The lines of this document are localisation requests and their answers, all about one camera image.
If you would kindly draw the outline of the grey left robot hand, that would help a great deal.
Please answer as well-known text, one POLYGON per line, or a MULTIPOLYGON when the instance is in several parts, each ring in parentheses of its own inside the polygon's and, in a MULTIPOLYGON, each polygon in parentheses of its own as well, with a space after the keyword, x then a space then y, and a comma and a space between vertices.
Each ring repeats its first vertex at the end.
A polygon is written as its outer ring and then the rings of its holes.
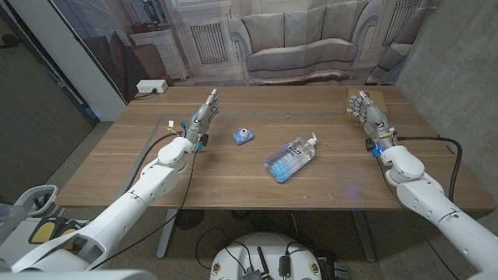
POLYGON ((208 131, 212 119, 219 111, 217 89, 214 89, 207 100, 191 115, 184 137, 196 144, 201 136, 208 131))

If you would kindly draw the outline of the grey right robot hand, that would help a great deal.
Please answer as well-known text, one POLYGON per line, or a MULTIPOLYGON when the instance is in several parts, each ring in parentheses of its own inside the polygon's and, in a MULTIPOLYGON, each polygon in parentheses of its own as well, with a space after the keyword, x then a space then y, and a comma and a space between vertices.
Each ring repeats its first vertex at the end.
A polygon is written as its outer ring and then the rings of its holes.
POLYGON ((363 124, 366 134, 382 151, 396 145, 394 130, 389 125, 386 114, 364 91, 351 95, 346 112, 363 124))

